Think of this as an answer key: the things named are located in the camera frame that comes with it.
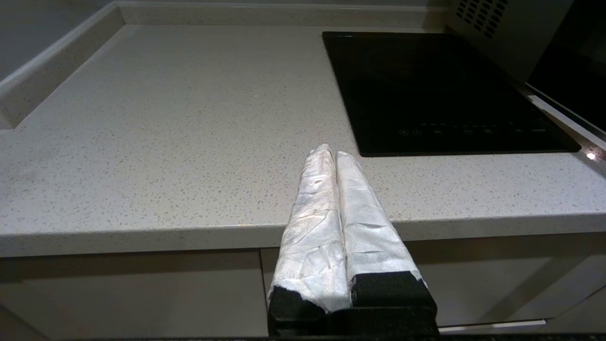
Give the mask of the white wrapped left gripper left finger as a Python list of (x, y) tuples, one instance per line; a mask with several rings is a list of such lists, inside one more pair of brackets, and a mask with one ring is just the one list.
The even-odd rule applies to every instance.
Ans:
[(336, 166), (327, 144), (305, 158), (267, 301), (280, 319), (350, 308)]

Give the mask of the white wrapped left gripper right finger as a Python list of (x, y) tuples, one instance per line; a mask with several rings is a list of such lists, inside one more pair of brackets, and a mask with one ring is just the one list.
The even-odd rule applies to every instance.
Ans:
[(359, 162), (336, 155), (350, 308), (437, 310), (420, 270)]

